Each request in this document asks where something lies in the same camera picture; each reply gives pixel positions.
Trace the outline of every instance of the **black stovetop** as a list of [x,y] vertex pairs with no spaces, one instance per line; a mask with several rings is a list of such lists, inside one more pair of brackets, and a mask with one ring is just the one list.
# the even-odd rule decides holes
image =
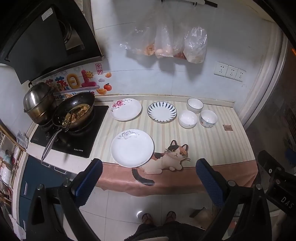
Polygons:
[[[75,156],[89,158],[94,141],[101,127],[109,106],[94,106],[89,119],[79,129],[61,131],[52,149]],[[46,146],[52,135],[58,130],[55,125],[49,127],[38,126],[31,139],[32,143]]]

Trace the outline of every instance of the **blue cabinet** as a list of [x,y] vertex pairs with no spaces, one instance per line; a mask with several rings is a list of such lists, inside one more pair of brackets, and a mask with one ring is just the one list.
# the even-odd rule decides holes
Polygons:
[[20,188],[20,195],[32,199],[35,188],[39,184],[45,187],[60,186],[66,180],[66,176],[41,164],[40,160],[29,156]]
[[20,196],[19,200],[19,218],[20,226],[26,231],[25,224],[29,215],[31,200]]
[[[29,214],[31,199],[38,184],[44,184],[45,187],[57,187],[60,186],[68,177],[62,174],[59,169],[54,170],[54,167],[46,167],[41,164],[41,161],[29,156],[24,174],[22,177],[22,183],[20,188],[20,199],[19,199],[19,218],[20,226],[24,228],[24,223],[27,223]],[[55,205],[56,212],[63,220],[63,212],[60,205]]]

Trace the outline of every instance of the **person's feet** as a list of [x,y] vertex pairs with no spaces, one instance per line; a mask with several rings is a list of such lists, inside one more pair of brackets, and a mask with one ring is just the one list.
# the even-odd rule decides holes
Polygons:
[[152,217],[151,217],[151,215],[149,213],[145,213],[142,216],[142,223],[153,224],[153,219],[152,219]]
[[176,221],[176,213],[174,211],[169,211],[165,220],[165,223]]

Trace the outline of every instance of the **stir-fried food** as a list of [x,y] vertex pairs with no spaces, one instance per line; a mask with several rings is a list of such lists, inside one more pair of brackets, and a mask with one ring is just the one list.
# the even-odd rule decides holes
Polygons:
[[[76,106],[73,109],[74,109],[74,111],[73,111],[71,123],[75,122],[77,119],[79,119],[81,116],[83,116],[90,109],[90,105],[81,104],[81,105]],[[63,126],[66,126],[68,124],[68,122],[70,121],[70,118],[71,118],[71,113],[68,113],[65,117],[65,120],[63,121]]]

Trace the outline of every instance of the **white tiled wall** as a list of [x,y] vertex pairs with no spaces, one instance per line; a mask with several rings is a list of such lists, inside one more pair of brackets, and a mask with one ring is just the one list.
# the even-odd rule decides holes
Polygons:
[[[158,0],[91,0],[95,36],[122,94],[172,94],[235,101],[239,111],[259,72],[271,25],[236,0],[215,0],[218,8],[200,8],[200,25],[208,32],[204,63],[139,56],[119,47],[135,22]],[[182,18],[192,3],[167,0],[170,14]],[[215,61],[246,70],[243,83],[213,74]]]
[[0,119],[16,136],[18,131],[26,133],[32,124],[24,113],[23,99],[28,86],[21,85],[12,67],[0,65]]

